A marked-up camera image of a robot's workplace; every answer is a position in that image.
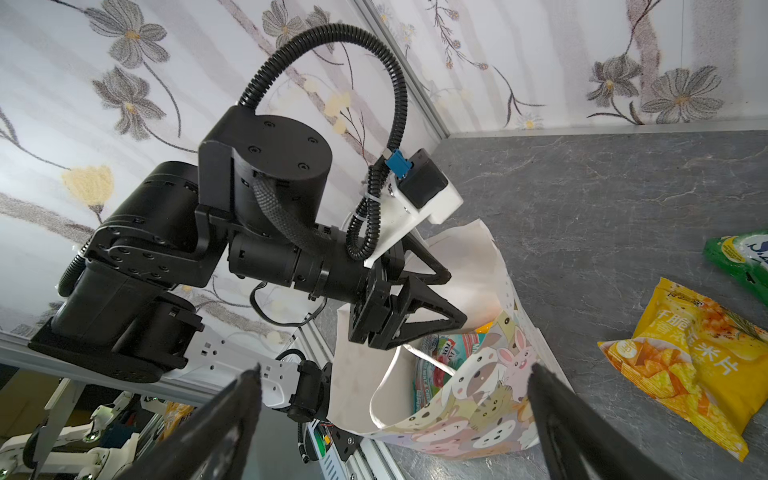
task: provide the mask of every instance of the shopping bag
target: shopping bag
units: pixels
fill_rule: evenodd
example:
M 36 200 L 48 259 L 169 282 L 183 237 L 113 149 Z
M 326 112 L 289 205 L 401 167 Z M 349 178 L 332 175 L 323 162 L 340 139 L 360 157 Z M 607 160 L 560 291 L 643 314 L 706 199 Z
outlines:
M 464 312 L 459 332 L 489 322 L 478 350 L 418 412 L 414 407 L 416 356 L 407 348 L 370 349 L 347 340 L 349 305 L 338 310 L 328 420 L 365 437 L 446 458 L 467 459 L 529 448 L 538 443 L 528 401 L 531 367 L 542 362 L 566 385 L 543 335 L 520 304 L 501 253 L 480 220 L 426 241 L 452 274 L 434 291 Z M 406 270 L 429 273 L 416 257 Z M 434 319 L 419 310 L 408 322 Z M 418 349 L 419 340 L 411 342 Z

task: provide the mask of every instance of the floral wallpaper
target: floral wallpaper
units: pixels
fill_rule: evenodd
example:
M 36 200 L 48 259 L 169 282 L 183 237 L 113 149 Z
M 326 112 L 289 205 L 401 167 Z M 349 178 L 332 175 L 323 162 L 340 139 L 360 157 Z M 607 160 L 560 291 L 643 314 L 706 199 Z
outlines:
M 764 0 L 373 3 L 453 133 L 768 114 Z
M 346 0 L 0 1 L 0 331 L 28 338 L 61 305 L 55 284 L 100 222 L 163 161 L 197 162 L 197 145 L 275 50 L 307 28 L 364 25 Z M 317 48 L 271 88 L 260 113 L 317 129 L 333 149 L 318 221 L 341 225 L 389 136 L 391 82 L 355 46 Z M 406 153 L 437 145 L 409 109 Z M 224 260 L 208 286 L 179 286 L 206 324 L 274 355 L 293 329 L 248 305 L 256 280 Z M 305 293 L 268 286 L 266 312 L 296 322 Z

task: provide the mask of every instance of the food package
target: food package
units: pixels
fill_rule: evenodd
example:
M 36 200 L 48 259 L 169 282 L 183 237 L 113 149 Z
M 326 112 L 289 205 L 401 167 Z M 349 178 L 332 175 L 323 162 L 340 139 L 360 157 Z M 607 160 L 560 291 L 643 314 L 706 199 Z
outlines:
M 598 343 L 643 392 L 743 462 L 741 433 L 768 399 L 768 333 L 662 278 L 632 338 Z
M 471 354 L 478 351 L 484 333 L 464 333 L 456 335 L 427 335 L 422 339 L 419 349 L 433 359 L 457 370 Z M 416 360 L 413 380 L 414 412 L 418 412 L 432 401 L 437 392 L 451 379 L 443 370 L 424 359 Z
M 768 230 L 710 238 L 704 256 L 768 305 Z
M 195 408 L 193 406 L 189 406 L 185 403 L 166 402 L 165 415 L 163 415 L 163 423 L 165 423 L 165 427 L 163 428 L 163 433 L 158 441 L 167 439 L 179 425 L 190 418 L 194 411 Z

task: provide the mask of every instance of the bag handle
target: bag handle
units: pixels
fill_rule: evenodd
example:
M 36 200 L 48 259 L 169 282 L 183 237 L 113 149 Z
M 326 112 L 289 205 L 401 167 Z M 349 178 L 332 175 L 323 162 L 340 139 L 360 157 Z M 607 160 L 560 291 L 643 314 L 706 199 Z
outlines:
M 395 348 L 395 356 L 393 356 L 392 361 L 389 362 L 389 367 L 387 368 L 386 373 L 382 378 L 382 381 L 379 383 L 379 386 L 376 387 L 376 390 L 373 392 L 373 395 L 371 396 L 370 402 L 368 402 L 368 413 L 371 416 L 371 421 L 373 421 L 373 423 L 379 429 L 384 429 L 386 428 L 387 425 L 384 422 L 382 422 L 381 419 L 373 413 L 373 399 L 376 398 L 376 394 L 379 393 L 379 390 L 384 386 L 387 379 L 389 378 L 389 374 L 391 374 L 392 371 L 394 370 L 395 364 L 397 363 L 397 359 L 400 357 L 400 349 L 403 347 L 405 347 L 405 349 L 408 350 L 413 355 L 416 355 L 420 359 L 424 359 L 427 362 L 430 362 L 436 368 L 441 369 L 443 372 L 448 373 L 450 376 L 456 375 L 456 371 L 454 369 L 452 369 L 451 367 L 447 366 L 444 363 L 438 362 L 437 360 L 433 359 L 431 356 L 415 348 L 414 346 L 411 346 L 408 343 L 403 343 L 402 345 L 398 345 L 397 348 Z

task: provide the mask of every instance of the blue connector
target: blue connector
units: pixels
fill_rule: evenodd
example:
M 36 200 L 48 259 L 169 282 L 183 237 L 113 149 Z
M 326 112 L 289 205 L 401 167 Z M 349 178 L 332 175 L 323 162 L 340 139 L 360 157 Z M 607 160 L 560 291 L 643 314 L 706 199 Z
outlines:
M 408 174 L 409 170 L 413 168 L 413 163 L 406 160 L 402 156 L 402 152 L 398 148 L 392 152 L 392 156 L 386 161 L 386 166 L 399 178 L 403 179 Z

